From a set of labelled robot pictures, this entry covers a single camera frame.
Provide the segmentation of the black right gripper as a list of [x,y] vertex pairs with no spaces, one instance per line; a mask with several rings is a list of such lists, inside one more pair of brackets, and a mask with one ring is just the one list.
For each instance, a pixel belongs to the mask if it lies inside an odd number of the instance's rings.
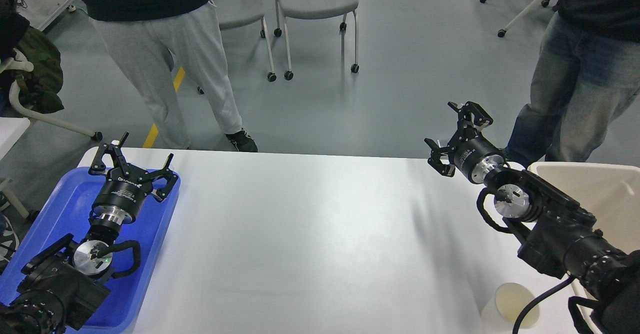
[[[505,157],[482,135],[483,129],[494,124],[494,118],[473,101],[449,101],[447,105],[457,113],[456,131],[447,146],[431,138],[423,140],[430,148],[427,163],[441,176],[454,177],[457,168],[471,183],[484,184],[490,172],[506,167]],[[450,163],[443,163],[443,157]]]

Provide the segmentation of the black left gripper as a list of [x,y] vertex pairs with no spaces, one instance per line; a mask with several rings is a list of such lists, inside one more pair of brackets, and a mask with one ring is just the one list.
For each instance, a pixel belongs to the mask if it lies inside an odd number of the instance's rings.
[[[130,164],[122,153],[122,145],[129,135],[125,132],[117,144],[101,143],[87,170],[91,176],[105,177],[105,183],[91,205],[90,223],[96,220],[117,225],[134,223],[146,196],[151,195],[158,203],[164,202],[178,183],[179,175],[170,168],[173,153],[167,156],[162,168],[130,177]],[[112,168],[107,169],[104,156],[110,156]]]

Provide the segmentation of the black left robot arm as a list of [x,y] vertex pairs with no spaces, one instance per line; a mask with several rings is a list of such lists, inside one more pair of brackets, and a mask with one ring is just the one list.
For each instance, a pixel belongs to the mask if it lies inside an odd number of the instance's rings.
[[142,304],[179,175],[128,162],[123,140],[59,181],[1,275],[3,334],[116,334]]

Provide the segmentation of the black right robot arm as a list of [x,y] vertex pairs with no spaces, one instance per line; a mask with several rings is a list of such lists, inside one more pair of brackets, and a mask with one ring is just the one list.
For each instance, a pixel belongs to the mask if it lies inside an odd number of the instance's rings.
[[457,113],[454,134],[446,146],[426,138],[428,164],[440,175],[459,170],[473,184],[483,185],[476,205],[483,220],[500,233],[518,239],[518,258],[538,273],[560,279],[516,311],[510,331],[517,334],[526,316],[543,300],[577,280],[591,295],[567,300],[574,329],[591,334],[580,311],[591,309],[590,319],[602,334],[639,332],[639,252],[625,253],[595,229],[594,214],[574,198],[530,170],[511,168],[503,152],[482,130],[493,118],[478,103],[448,106]]

